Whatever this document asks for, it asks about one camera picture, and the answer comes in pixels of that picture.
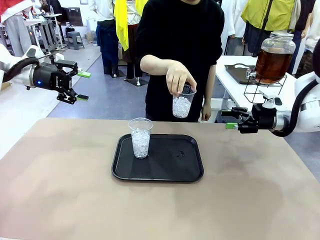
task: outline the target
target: red garment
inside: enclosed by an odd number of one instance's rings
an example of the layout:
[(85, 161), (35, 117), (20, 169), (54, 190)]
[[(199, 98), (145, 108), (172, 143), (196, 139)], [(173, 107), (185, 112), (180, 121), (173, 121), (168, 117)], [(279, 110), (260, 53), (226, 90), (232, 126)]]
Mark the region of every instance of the red garment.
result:
[(23, 0), (0, 0), (0, 22), (1, 22), (1, 15), (12, 6), (21, 3)]

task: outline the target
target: hand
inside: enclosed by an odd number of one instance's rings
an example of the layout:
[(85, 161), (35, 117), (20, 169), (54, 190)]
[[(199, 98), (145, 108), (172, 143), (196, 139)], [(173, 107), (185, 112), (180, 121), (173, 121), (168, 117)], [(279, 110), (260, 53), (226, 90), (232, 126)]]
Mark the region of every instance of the hand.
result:
[(308, 30), (303, 30), (301, 33), (301, 39), (304, 39), (307, 36)]
[(211, 117), (211, 105), (210, 104), (204, 104), (202, 107), (202, 121), (208, 121)]
[(188, 69), (179, 61), (171, 61), (166, 73), (169, 92), (174, 96), (181, 94), (186, 82), (190, 83), (192, 89), (197, 88), (197, 83)]

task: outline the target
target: camouflage pants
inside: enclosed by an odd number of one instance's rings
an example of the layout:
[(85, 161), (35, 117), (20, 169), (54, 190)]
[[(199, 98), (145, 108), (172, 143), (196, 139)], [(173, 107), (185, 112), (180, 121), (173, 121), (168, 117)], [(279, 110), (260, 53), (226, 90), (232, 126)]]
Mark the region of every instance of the camouflage pants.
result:
[(298, 70), (296, 71), (295, 78), (300, 78), (303, 75), (314, 71), (313, 66), (313, 53), (309, 50), (303, 53)]

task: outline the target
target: gray floor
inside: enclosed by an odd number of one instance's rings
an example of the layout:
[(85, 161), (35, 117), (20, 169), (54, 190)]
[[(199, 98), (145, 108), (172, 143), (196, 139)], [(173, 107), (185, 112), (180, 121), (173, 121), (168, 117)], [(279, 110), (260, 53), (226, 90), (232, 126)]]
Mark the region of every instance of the gray floor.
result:
[[(91, 78), (81, 78), (74, 86), (78, 94), (89, 96), (89, 101), (75, 105), (59, 103), (48, 117), (77, 119), (131, 120), (145, 115), (147, 85), (135, 87), (124, 78), (111, 78), (102, 71), (101, 56), (89, 68)], [(213, 98), (222, 98), (224, 87), (216, 81)], [(300, 156), (320, 182), (320, 132), (293, 133), (285, 140)]]

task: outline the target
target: brown liquid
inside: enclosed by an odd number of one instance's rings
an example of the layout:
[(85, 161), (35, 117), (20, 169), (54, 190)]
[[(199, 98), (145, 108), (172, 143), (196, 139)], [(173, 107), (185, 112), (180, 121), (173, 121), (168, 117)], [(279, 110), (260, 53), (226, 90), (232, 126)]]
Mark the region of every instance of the brown liquid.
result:
[(256, 62), (256, 81), (262, 84), (275, 84), (286, 74), (293, 54), (281, 53), (282, 48), (272, 48), (271, 52), (260, 51)]

